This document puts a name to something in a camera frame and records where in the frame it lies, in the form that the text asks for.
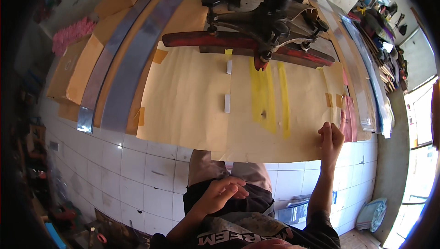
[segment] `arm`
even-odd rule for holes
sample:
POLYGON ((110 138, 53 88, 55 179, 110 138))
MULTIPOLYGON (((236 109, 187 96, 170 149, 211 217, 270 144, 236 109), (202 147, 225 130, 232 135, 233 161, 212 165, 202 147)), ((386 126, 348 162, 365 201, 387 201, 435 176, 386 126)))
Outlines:
POLYGON ((333 123, 325 122, 318 133, 321 135, 322 142, 321 173, 308 203, 307 224, 317 211, 325 210, 330 213, 334 169, 345 141, 344 134, 333 123))
POLYGON ((213 180, 203 196, 194 204, 187 215, 166 236, 174 243, 181 243, 195 233, 202 220, 208 214, 222 209, 226 201, 237 192, 237 198, 245 198, 249 193, 242 187, 246 181, 228 176, 222 180, 213 180))

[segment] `white tiled wall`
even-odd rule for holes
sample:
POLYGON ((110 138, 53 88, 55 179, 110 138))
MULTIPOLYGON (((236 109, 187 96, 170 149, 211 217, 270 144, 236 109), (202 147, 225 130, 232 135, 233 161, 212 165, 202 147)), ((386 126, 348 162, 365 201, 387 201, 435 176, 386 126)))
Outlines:
MULTIPOLYGON (((266 164, 272 180, 275 209, 286 208, 294 196, 311 194, 319 176, 319 165, 320 161, 266 164)), ((330 221, 339 235, 355 227, 360 209, 371 201, 376 167, 376 135, 369 141, 344 144, 336 164, 333 191, 338 193, 330 214, 330 221)))
MULTIPOLYGON (((60 145, 59 151, 49 151, 50 158, 62 175, 69 199, 86 221, 95 219, 97 208, 142 232, 167 234, 184 217, 182 197, 191 149, 98 128, 92 135, 82 133, 75 122, 59 118, 58 104, 46 97, 41 99, 40 116, 47 127, 47 144, 60 145)), ((330 216, 340 235, 354 228, 360 208, 371 199, 376 164, 375 136, 371 141, 344 144, 333 184, 338 195, 330 216)), ((280 209, 294 196, 313 191, 320 161, 272 163, 266 168, 275 208, 280 209)))

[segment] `beige paper sheet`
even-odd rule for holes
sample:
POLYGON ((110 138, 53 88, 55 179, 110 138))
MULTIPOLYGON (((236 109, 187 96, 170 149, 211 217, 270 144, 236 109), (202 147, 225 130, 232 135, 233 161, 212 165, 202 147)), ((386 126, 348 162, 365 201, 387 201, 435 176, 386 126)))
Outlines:
POLYGON ((252 116, 249 58, 238 56, 231 77, 231 113, 226 151, 213 151, 211 159, 239 162, 296 162, 320 158, 319 135, 325 121, 339 125, 341 109, 327 107, 326 93, 336 103, 342 95, 342 65, 312 69, 284 63, 289 99, 290 135, 283 138, 282 101, 277 62, 271 61, 275 98, 275 133, 263 128, 252 116))
POLYGON ((161 41, 157 49, 161 57, 151 64, 141 103, 144 122, 136 136, 192 149, 225 150, 229 55, 200 53, 198 47, 167 48, 161 41))

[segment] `hand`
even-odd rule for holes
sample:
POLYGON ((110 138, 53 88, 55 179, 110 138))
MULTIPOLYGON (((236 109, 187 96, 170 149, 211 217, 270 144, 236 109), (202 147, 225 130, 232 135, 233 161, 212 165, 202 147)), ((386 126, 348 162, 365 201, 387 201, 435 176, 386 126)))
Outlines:
POLYGON ((325 122, 318 134, 321 135, 321 171, 333 172, 336 160, 345 141, 344 134, 334 123, 325 122))
POLYGON ((238 194, 236 198, 247 197, 249 193, 242 187, 244 185, 246 185, 246 181, 233 176, 222 180, 213 180, 191 210, 195 210, 201 216, 215 213, 222 209, 228 199, 234 195, 238 194))

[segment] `leg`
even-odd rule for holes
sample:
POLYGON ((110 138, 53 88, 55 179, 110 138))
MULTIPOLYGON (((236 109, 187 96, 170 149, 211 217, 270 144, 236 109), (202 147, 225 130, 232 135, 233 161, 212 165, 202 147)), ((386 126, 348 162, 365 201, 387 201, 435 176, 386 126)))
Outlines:
POLYGON ((223 161, 212 161, 211 152, 206 150, 194 150, 190 159, 190 171, 188 186, 210 180, 213 178, 224 178, 228 171, 223 161))
POLYGON ((264 163, 234 162, 231 175, 241 178, 249 184, 272 192, 272 183, 264 163))

